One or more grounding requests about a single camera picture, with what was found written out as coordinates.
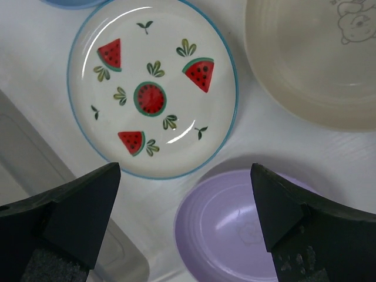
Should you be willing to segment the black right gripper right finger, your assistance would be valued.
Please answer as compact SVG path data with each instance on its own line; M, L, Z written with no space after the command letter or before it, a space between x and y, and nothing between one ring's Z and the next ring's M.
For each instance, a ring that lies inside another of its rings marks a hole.
M375 281L375 215L255 163L253 195L278 281Z

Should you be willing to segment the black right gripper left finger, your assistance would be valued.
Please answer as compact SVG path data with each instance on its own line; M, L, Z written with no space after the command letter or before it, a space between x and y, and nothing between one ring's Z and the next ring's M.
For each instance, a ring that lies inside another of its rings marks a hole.
M95 268L121 178L108 163L1 206L1 281L86 281Z

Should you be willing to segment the purple plastic plate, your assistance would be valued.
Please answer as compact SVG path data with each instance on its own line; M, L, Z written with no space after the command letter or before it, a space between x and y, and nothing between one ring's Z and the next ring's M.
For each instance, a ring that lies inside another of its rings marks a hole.
M174 239L196 281L277 281L250 169L219 173L192 188L177 210Z

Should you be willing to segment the white watermelon pattern plate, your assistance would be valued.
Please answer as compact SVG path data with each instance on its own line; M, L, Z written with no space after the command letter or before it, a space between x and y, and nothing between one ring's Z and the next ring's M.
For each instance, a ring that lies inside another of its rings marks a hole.
M74 118L108 162L173 179L224 146L239 103L236 66L217 26L188 1L109 1L73 41Z

